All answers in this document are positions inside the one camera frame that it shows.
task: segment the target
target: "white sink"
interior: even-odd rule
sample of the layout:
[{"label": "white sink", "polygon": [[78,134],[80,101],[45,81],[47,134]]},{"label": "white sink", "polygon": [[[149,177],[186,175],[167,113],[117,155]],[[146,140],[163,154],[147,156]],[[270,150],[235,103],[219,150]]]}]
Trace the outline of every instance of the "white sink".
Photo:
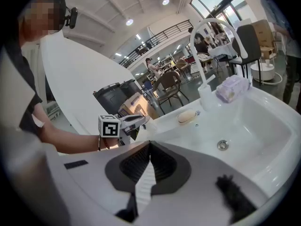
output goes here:
[{"label": "white sink", "polygon": [[[176,116],[188,108],[201,113],[180,126]],[[137,140],[166,142],[219,158],[269,197],[288,180],[301,157],[301,116],[256,88],[216,110],[205,112],[197,100],[153,123],[157,131],[142,130]],[[227,150],[217,148],[220,140],[228,141]]]}]

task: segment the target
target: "white cylinder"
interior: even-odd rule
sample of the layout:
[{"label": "white cylinder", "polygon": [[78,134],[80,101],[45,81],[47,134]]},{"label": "white cylinder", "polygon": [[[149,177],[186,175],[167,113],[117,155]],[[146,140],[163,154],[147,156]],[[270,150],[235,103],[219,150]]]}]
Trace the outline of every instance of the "white cylinder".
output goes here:
[{"label": "white cylinder", "polygon": [[198,93],[200,96],[201,106],[205,111],[210,111],[211,109],[220,106],[215,93],[212,93],[209,85],[206,85],[205,87],[200,86],[198,88]]}]

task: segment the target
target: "hand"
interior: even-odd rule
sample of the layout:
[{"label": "hand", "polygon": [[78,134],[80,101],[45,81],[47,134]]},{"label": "hand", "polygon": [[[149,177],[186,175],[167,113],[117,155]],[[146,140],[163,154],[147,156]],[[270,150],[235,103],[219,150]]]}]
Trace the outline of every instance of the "hand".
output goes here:
[{"label": "hand", "polygon": [[115,146],[118,144],[118,139],[119,138],[100,138],[100,149],[105,149],[110,147]]}]

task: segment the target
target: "person in black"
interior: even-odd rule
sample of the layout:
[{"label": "person in black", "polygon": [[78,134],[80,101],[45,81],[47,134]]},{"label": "person in black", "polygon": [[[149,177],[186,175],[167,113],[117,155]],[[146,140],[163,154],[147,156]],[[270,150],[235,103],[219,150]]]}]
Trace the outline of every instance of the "person in black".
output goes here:
[{"label": "person in black", "polygon": [[[55,128],[41,105],[37,94],[34,76],[28,61],[22,56],[21,47],[26,42],[36,41],[48,34],[60,31],[65,23],[65,0],[37,0],[25,12],[24,17],[13,24],[13,33],[6,39],[4,46],[7,54],[24,80],[34,90],[35,95],[28,105],[20,128],[37,135],[42,142],[53,144],[62,153],[83,153],[98,150],[98,135],[77,135]],[[44,123],[42,128],[36,126],[33,116]],[[100,140],[100,148],[117,144],[117,139],[107,138],[107,145]]]},{"label": "person in black", "polygon": [[196,33],[194,36],[194,47],[196,48],[198,53],[206,53],[208,54],[208,47],[206,45],[204,37],[200,33]]},{"label": "person in black", "polygon": [[[208,47],[207,47],[207,42],[205,41],[204,37],[200,33],[196,33],[194,36],[194,47],[196,48],[198,53],[203,53],[203,54],[208,54]],[[204,72],[207,72],[207,68],[204,63],[201,63]],[[208,65],[210,66],[210,69],[212,69],[211,62],[208,62]]]}]

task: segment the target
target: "faucet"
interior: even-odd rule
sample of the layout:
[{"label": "faucet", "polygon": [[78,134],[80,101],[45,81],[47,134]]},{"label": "faucet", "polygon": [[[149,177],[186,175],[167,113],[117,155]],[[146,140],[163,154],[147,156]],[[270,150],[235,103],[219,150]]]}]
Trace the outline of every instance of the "faucet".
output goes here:
[{"label": "faucet", "polygon": [[[190,36],[190,46],[194,45],[194,36],[196,35],[196,32],[199,29],[199,27],[201,27],[202,25],[204,25],[206,23],[220,23],[220,24],[226,26],[227,28],[229,28],[238,43],[238,46],[239,46],[239,49],[241,52],[241,57],[248,58],[248,54],[239,38],[237,32],[234,30],[234,28],[231,25],[229,25],[228,23],[226,23],[222,20],[219,20],[217,18],[206,18],[202,22],[200,22],[196,27],[194,27],[194,29],[191,32],[191,36]],[[195,49],[193,48],[193,49],[191,49],[191,51],[192,51],[192,55],[194,57],[194,60],[196,61],[196,64],[199,69],[199,73],[201,74],[201,78],[203,81],[201,86],[198,88],[198,92],[200,95],[200,102],[201,102],[203,108],[206,111],[209,111],[209,110],[221,105],[219,103],[218,99],[216,98],[216,96],[212,93],[210,85],[208,85],[208,83],[215,78],[215,75],[210,76],[210,78],[208,80],[206,80],[204,71],[202,69],[202,65],[199,61],[199,58],[198,58],[198,55],[197,55]]]}]

